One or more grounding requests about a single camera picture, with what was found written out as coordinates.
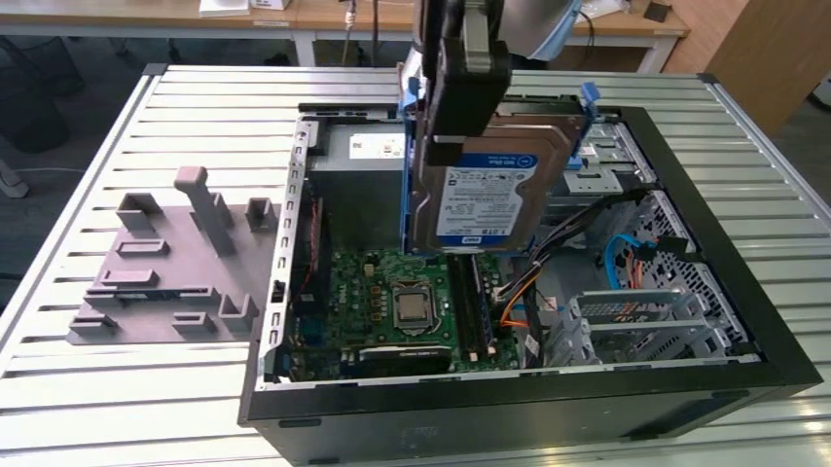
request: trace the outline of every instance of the metal bracket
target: metal bracket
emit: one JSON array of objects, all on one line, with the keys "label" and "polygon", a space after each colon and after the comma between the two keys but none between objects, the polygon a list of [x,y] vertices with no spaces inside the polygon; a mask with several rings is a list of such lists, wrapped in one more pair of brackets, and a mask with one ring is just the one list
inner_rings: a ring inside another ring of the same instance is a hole
[{"label": "metal bracket", "polygon": [[615,195],[623,193],[623,187],[611,170],[589,167],[563,174],[568,191],[577,195]]}]

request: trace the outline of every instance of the aluminum table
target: aluminum table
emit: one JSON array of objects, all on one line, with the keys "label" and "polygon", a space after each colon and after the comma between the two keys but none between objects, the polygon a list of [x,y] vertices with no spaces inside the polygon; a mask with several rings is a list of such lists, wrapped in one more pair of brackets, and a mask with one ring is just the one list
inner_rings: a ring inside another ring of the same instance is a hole
[{"label": "aluminum table", "polygon": [[[831,211],[719,85],[695,76],[517,72],[512,93],[579,93],[649,110],[769,299],[831,379]],[[281,200],[300,102],[393,102],[392,69],[170,66],[126,102],[0,318],[0,465],[285,466],[238,428],[246,343],[72,346],[84,289],[126,192],[184,203],[204,165],[226,203]],[[615,466],[831,463],[831,383],[675,440],[410,459],[378,465]]]}]

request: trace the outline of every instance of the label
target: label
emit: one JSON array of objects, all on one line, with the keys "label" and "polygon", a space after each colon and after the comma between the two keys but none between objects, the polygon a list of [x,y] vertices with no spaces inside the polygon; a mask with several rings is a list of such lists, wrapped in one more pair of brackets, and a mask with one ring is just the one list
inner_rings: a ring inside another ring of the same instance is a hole
[{"label": "label", "polygon": [[528,349],[535,357],[540,356],[540,342],[537,342],[529,334],[524,337],[524,347]]},{"label": "label", "polygon": [[591,144],[580,146],[580,156],[597,156],[597,151]]},{"label": "label", "polygon": [[288,21],[253,21],[253,24],[260,27],[288,27]]},{"label": "label", "polygon": [[456,245],[495,244],[513,230],[521,196],[516,187],[536,169],[528,154],[465,153],[447,167],[436,235]]},{"label": "label", "polygon": [[402,159],[404,133],[360,133],[349,137],[349,159]]}]

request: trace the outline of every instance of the wire bundle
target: wire bundle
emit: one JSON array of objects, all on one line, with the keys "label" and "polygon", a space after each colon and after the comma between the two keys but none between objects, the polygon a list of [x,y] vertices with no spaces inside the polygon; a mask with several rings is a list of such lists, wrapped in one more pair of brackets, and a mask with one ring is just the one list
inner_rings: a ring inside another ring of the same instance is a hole
[{"label": "wire bundle", "polygon": [[508,304],[505,305],[499,321],[500,326],[527,326],[527,323],[523,323],[521,321],[509,320],[511,310],[513,309],[513,305],[516,304],[519,298],[525,293],[529,292],[533,294],[536,289],[532,285],[540,276],[543,266],[548,260],[551,260],[553,250],[583,231],[585,231],[597,219],[597,216],[600,216],[608,207],[621,202],[641,199],[652,189],[653,187],[637,188],[621,193],[620,195],[611,195],[600,198],[555,226],[543,241],[540,241],[533,248],[528,257],[528,267],[521,276],[508,282],[497,294],[497,299],[508,298]]},{"label": "wire bundle", "polygon": [[644,245],[651,248],[655,248],[656,244],[651,241],[641,242],[637,238],[635,238],[632,235],[627,233],[619,233],[609,239],[609,243],[607,243],[607,248],[604,249],[604,253],[603,253],[603,263],[607,268],[607,278],[609,280],[609,287],[612,289],[620,288],[620,281],[617,280],[617,276],[613,272],[613,245],[619,240],[625,241],[632,247],[625,258],[625,271],[629,276],[628,287],[631,289],[639,289],[640,281],[643,277],[643,265],[639,260],[635,260],[635,262],[632,262],[633,257],[635,257],[635,250]]}]

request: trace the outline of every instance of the hard disk label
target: hard disk label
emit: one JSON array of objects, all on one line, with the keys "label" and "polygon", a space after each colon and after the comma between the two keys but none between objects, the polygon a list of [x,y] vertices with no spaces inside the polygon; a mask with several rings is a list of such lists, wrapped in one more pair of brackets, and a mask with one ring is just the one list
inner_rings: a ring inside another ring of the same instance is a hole
[{"label": "hard disk label", "polygon": [[457,245],[491,245],[513,230],[516,187],[533,175],[536,156],[465,153],[447,168],[436,235]]}]

